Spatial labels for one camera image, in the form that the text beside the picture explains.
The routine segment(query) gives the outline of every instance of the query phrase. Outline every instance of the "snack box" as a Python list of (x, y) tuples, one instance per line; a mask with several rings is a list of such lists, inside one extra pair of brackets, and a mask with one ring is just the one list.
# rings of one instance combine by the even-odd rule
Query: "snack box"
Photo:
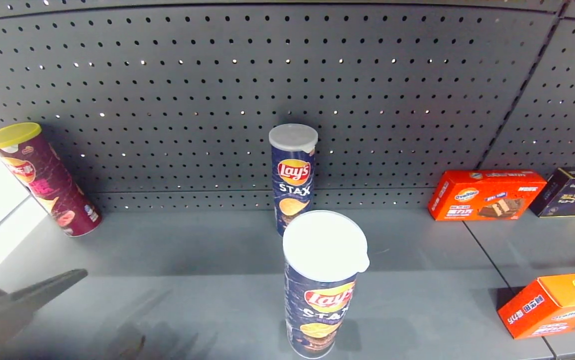
[(575, 331), (575, 273), (537, 278), (498, 316), (514, 339)]
[(538, 217), (575, 217), (575, 167), (556, 169), (529, 208)]
[(515, 220), (545, 186), (532, 170), (448, 170), (427, 209), (437, 221)]

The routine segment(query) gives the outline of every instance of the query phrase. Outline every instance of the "white plastic lid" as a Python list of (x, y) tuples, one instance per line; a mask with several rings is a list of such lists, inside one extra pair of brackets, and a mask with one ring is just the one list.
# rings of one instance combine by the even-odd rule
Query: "white plastic lid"
[(297, 216), (283, 234), (285, 260), (308, 279), (331, 283), (370, 266), (368, 242), (347, 216), (314, 210)]
[(283, 151), (310, 153), (318, 140), (317, 130), (302, 123), (285, 123), (269, 131), (269, 143)]

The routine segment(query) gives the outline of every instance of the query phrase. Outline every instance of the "dark blue box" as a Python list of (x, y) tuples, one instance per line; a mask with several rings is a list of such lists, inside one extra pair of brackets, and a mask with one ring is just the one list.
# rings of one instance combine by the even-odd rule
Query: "dark blue box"
[(538, 217), (575, 217), (575, 167), (556, 169), (529, 208)]

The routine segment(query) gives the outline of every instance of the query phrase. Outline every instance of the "potato chip can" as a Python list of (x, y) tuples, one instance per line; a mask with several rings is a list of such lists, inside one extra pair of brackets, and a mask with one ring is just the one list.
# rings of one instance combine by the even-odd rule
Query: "potato chip can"
[(281, 236), (294, 218), (312, 208), (317, 141), (317, 131), (300, 123), (279, 125), (269, 132), (274, 217)]
[(75, 183), (38, 123), (0, 129), (0, 158), (68, 237), (85, 235), (101, 223), (100, 212)]
[(334, 346), (357, 273), (370, 265), (365, 235), (342, 214), (313, 210), (287, 226), (283, 254), (287, 339), (302, 357), (322, 358)]

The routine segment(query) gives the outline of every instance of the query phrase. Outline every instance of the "ovaltine box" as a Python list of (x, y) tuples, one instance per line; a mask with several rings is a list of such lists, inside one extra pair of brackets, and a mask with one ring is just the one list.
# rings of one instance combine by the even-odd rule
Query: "ovaltine box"
[(515, 220), (545, 186), (531, 170), (448, 170), (427, 209), (438, 221)]
[(537, 278), (498, 316), (514, 339), (575, 331), (575, 273)]

